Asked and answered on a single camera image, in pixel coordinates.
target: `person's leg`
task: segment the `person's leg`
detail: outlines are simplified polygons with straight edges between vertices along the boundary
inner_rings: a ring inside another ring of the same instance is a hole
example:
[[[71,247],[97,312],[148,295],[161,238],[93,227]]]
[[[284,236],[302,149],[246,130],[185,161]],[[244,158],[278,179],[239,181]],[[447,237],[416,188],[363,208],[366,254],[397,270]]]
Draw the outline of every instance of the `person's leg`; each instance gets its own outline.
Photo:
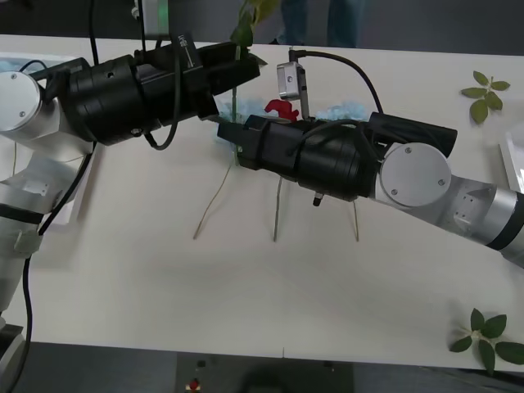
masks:
[[[277,41],[284,45],[304,45],[308,24],[307,0],[282,0],[280,11],[284,28]]]
[[[356,47],[364,2],[365,0],[331,0],[327,19],[327,45]]]

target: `cable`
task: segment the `cable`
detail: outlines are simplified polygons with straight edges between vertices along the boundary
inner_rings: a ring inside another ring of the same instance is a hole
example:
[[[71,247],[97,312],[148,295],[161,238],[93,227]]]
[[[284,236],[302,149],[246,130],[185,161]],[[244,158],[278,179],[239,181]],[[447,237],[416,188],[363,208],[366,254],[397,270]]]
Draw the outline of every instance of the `cable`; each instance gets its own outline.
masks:
[[[94,30],[94,15],[95,15],[95,0],[90,0],[89,2],[89,41],[91,43],[91,52],[93,53],[93,63],[95,66],[98,66],[100,62],[98,61],[98,48],[97,48],[97,39],[95,38]]]
[[[75,179],[73,180],[73,183],[67,189],[64,196],[60,199],[60,202],[58,202],[58,204],[53,209],[49,217],[47,217],[42,227],[40,227],[40,229],[38,230],[39,236],[43,236],[43,234],[47,231],[47,229],[51,225],[52,221],[60,213],[64,205],[69,201],[69,199],[71,198],[71,195],[73,195],[73,192],[75,192],[76,188],[79,186],[80,181],[84,177],[84,174],[87,168],[89,167],[89,162],[91,162],[92,157],[93,157],[92,153],[87,154],[84,157],[84,160],[82,161],[82,164],[79,167],[79,171],[76,174]],[[29,354],[29,347],[31,346],[31,337],[33,336],[33,306],[31,304],[31,294],[29,292],[30,262],[31,262],[31,257],[25,260],[24,270],[22,273],[22,290],[24,292],[25,311],[27,313],[27,329],[25,332],[25,345],[22,351],[22,355],[20,357],[20,363],[18,364],[18,369],[16,371],[15,379],[13,380],[12,384],[9,386],[9,389],[7,389],[6,391],[7,393],[12,393],[15,390],[16,385],[18,384],[20,377],[22,373],[24,372],[25,362],[27,361],[27,355]]]
[[[153,138],[153,136],[150,133],[146,133],[145,137],[146,140],[149,142],[151,147],[155,150],[162,151],[169,147],[171,142],[173,141],[174,135],[177,132],[178,127],[178,118],[180,115],[180,88],[182,84],[182,75],[180,71],[180,54],[178,53],[178,47],[175,44],[175,41],[173,38],[171,38],[173,48],[173,54],[174,54],[174,110],[173,110],[173,122],[171,123],[171,129],[169,130],[169,135],[164,143],[161,145],[158,145],[156,143],[156,140]]]
[[[140,22],[140,39],[142,40],[142,50],[146,53],[146,26],[144,25],[144,7],[142,0],[138,0],[138,21]]]
[[[43,225],[40,227],[38,231],[38,235],[43,236],[43,234],[47,231],[49,228],[49,225],[51,225],[52,221],[56,218],[58,213],[60,213],[60,210],[66,205],[66,203],[71,198],[71,195],[73,195],[73,192],[75,192],[76,188],[78,187],[80,181],[82,180],[82,177],[84,176],[86,170],[89,167],[89,162],[91,161],[91,157],[93,156],[92,153],[87,154],[84,157],[84,160],[82,161],[82,164],[80,164],[79,171],[76,174],[75,180],[73,180],[73,183],[70,185],[70,187],[65,192],[64,196],[60,199],[60,202],[55,206],[55,208],[52,210],[49,217],[47,217],[46,221],[43,223]]]
[[[347,66],[351,67],[353,70],[357,71],[359,75],[362,77],[364,82],[368,85],[369,90],[371,91],[371,95],[373,96],[373,100],[375,100],[375,105],[377,106],[377,110],[379,113],[384,113],[382,110],[382,104],[380,103],[380,100],[378,99],[378,94],[375,88],[373,87],[373,84],[371,83],[371,80],[366,75],[364,70],[362,70],[358,65],[356,65],[353,61],[346,59],[345,57],[338,56],[338,55],[332,55],[331,53],[324,53],[324,52],[316,52],[316,51],[292,51],[292,56],[294,56],[296,59],[301,57],[323,57],[326,59],[331,59],[334,61],[339,61],[340,63],[344,63]]]
[[[40,64],[45,70],[47,69],[47,66],[45,65],[45,63],[41,60],[32,60],[32,61],[29,61],[27,63],[25,63],[22,68],[19,69],[19,72],[24,72],[27,67],[33,65],[33,64]]]
[[[300,147],[300,145],[302,143],[304,143],[306,140],[308,140],[309,138],[313,137],[314,135],[316,135],[317,133],[321,133],[322,131],[325,131],[326,129],[331,129],[333,127],[337,127],[339,125],[354,125],[355,127],[359,124],[360,122],[357,121],[357,120],[352,120],[352,119],[341,119],[341,120],[334,120],[334,121],[329,121],[327,123],[324,123],[324,124],[321,124],[317,127],[314,127],[312,128],[310,131],[308,131],[307,133],[305,133],[304,135],[302,135],[302,137],[300,138],[300,140],[296,143],[296,145],[292,148],[290,148],[288,151],[287,151],[287,155],[288,156],[292,156],[293,153],[295,153],[295,151],[298,150],[298,148]]]

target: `leaf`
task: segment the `leaf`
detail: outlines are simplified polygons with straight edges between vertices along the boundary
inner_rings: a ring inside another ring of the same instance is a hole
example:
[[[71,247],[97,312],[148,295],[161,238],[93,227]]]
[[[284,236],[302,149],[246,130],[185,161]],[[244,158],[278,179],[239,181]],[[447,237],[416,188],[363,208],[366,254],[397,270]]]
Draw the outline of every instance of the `leaf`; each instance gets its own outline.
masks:
[[[280,0],[249,0],[249,3],[255,8],[255,22],[258,25],[262,20],[266,20],[273,14]]]
[[[498,90],[500,92],[503,92],[504,90],[508,90],[509,86],[511,86],[511,84],[509,84],[508,82],[504,82],[503,80],[500,80],[498,82],[493,82],[491,84],[492,89]]]
[[[470,320],[473,331],[481,330],[484,327],[484,315],[478,309],[473,309]]]
[[[493,350],[493,346],[486,340],[479,340],[478,350],[481,353],[482,363],[488,374],[493,375],[495,370],[495,351]]]
[[[499,96],[497,96],[495,92],[487,93],[485,100],[488,107],[494,111],[500,111],[502,109],[502,101],[500,101]]]
[[[516,342],[498,342],[495,346],[497,355],[509,363],[524,364],[524,345]]]
[[[250,47],[253,45],[253,30],[251,29],[251,21],[253,17],[249,11],[245,11],[240,20],[238,26],[231,34],[231,41],[239,47]]]
[[[477,100],[469,108],[469,114],[475,123],[482,124],[488,117],[488,104],[484,99]]]
[[[471,338],[471,336],[467,336],[454,342],[453,345],[449,348],[449,350],[451,352],[464,352],[467,348],[472,346],[472,343],[473,339]]]
[[[490,82],[484,74],[478,71],[473,71],[473,78],[482,86],[487,86]]]
[[[486,88],[465,88],[464,90],[461,90],[460,92],[466,97],[480,98],[480,97],[484,97],[487,91],[488,90]]]
[[[499,337],[504,332],[507,321],[508,317],[506,315],[497,315],[496,317],[488,319],[481,329],[482,336],[485,338]]]

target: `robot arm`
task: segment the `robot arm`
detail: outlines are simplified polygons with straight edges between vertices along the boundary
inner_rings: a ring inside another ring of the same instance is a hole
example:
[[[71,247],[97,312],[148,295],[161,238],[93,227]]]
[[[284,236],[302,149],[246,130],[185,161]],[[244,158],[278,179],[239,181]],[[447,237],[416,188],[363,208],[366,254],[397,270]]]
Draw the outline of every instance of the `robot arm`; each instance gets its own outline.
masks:
[[[324,194],[345,201],[367,197],[524,267],[524,196],[453,176],[446,157],[455,130],[373,113],[361,133],[358,127],[326,127],[300,144],[322,123],[279,124],[252,116],[245,125],[221,124],[219,136],[242,148],[240,165],[315,191],[316,206]]]

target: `dark floor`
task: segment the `dark floor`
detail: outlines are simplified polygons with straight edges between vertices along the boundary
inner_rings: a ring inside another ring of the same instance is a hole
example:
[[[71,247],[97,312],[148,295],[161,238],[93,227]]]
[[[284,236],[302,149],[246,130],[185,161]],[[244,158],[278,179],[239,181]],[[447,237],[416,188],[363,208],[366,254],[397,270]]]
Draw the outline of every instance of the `dark floor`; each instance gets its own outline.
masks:
[[[176,354],[35,343],[16,393],[521,393],[522,387],[448,368]],[[247,389],[248,386],[281,390]]]
[[[31,1],[28,11],[20,2]],[[196,41],[228,39],[242,0],[175,0],[180,29]],[[328,0],[303,0],[309,8],[305,43],[326,45]],[[357,46],[430,52],[524,54],[522,0],[330,0],[355,9],[348,20],[358,31]],[[97,0],[96,35],[138,38],[133,0]],[[0,3],[0,34],[86,37],[88,0],[11,0]],[[257,28],[255,41],[269,43],[282,28],[277,11]]]

